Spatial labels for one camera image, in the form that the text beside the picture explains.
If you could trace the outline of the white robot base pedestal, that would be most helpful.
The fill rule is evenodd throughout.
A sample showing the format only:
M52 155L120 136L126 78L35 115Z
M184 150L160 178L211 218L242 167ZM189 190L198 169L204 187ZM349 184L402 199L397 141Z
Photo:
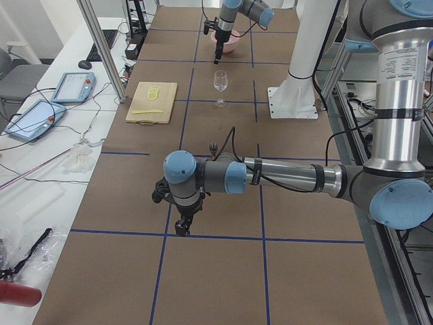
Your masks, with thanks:
M299 29L288 68L278 87L268 88L271 118L318 118L313 82L321 55L345 1L299 1Z

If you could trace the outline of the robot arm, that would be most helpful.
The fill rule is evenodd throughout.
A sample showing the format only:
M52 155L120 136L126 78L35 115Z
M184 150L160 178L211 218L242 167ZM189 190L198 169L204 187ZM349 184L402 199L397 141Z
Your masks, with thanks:
M255 23L268 27L275 13L264 1L224 0L219 17L209 26L215 30L216 49L214 63L218 64L223 54L223 47L228 42L238 14L251 19Z
M241 194L212 190L193 225L193 238L297 242L359 242L361 239L355 213L350 203L334 199L326 192L315 194L315 182L296 173L290 186L279 165L298 165L314 171L326 159L340 162L331 139L326 113L313 120L273 119L265 102L268 85L280 82L283 69L293 67L294 55L303 67L310 53L295 49L316 44L316 35L325 30L321 23L320 1L300 1L298 7L279 10L271 23L270 33L254 32L250 49L256 66L248 68L240 52L230 54L223 69L229 74L229 105L217 108L210 103L210 43L200 37L200 62L191 82L191 93L185 99L187 129L182 147L207 157L204 144L218 139L231 127L237 130L239 158L261 157L264 175L260 183L245 185Z

